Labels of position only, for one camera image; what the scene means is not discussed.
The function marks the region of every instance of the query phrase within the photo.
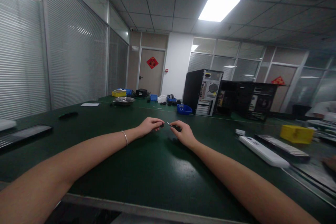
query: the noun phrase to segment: table edge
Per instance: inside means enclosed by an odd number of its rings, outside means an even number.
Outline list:
[[[4,189],[10,183],[0,181],[0,190]],[[85,205],[88,207],[96,207],[100,209],[107,209],[112,211],[124,212],[129,214],[141,215],[151,218],[159,218],[168,221],[192,223],[192,224],[248,224],[246,222],[238,222],[233,220],[219,219],[214,217],[207,217],[201,215],[194,215],[190,213],[183,213],[177,211],[170,211],[160,208],[153,208],[149,206],[141,206],[129,204],[119,201],[111,201],[107,199],[100,199],[94,197],[87,197],[78,194],[67,193],[62,201]]]

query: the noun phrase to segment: drop ceiling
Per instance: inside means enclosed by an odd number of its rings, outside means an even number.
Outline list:
[[[130,28],[336,51],[336,0],[241,0],[222,22],[198,20],[207,0],[111,0]]]

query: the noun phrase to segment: metal bowl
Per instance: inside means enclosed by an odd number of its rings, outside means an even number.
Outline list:
[[[134,101],[135,99],[131,97],[117,97],[114,99],[113,103],[119,106],[131,106]]]

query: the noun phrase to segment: person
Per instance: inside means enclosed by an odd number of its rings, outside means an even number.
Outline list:
[[[305,116],[323,119],[327,113],[336,113],[336,101],[325,101],[314,105]]]
[[[73,183],[90,169],[164,121],[146,118],[138,127],[81,142],[31,168],[0,192],[0,223],[44,223]],[[318,223],[288,196],[237,161],[198,142],[189,125],[171,128],[239,202],[261,223]]]

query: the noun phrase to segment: white remote control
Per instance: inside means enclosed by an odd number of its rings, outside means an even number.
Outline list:
[[[269,165],[281,168],[288,168],[290,166],[290,164],[285,159],[255,139],[247,136],[240,136],[239,140]]]

